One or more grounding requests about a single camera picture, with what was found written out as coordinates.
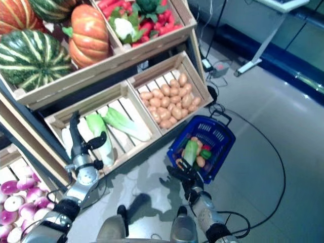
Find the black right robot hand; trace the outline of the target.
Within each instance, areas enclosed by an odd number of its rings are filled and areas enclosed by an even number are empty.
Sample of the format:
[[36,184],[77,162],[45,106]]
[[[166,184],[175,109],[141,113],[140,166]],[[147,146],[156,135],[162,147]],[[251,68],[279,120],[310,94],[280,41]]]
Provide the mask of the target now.
[[178,159],[177,165],[167,166],[169,174],[180,180],[185,192],[190,192],[195,188],[204,189],[204,182],[200,174],[184,159]]

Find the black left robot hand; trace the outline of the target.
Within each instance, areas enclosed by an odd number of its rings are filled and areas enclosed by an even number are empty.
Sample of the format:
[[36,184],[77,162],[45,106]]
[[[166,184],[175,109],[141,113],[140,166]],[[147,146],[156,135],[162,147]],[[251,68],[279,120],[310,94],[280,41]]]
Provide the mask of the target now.
[[99,147],[101,147],[102,145],[104,145],[104,143],[107,140],[107,135],[106,132],[102,131],[100,132],[98,137],[95,137],[91,140],[89,140],[88,142],[86,142],[83,137],[81,136],[79,130],[78,130],[78,123],[79,123],[79,118],[80,118],[80,114],[79,111],[75,111],[72,114],[72,117],[70,118],[70,134],[71,134],[71,138],[72,138],[72,149],[71,149],[71,158],[74,159],[75,157],[77,157],[78,155],[82,155],[82,154],[88,154],[89,150],[94,150],[94,149],[98,149]]

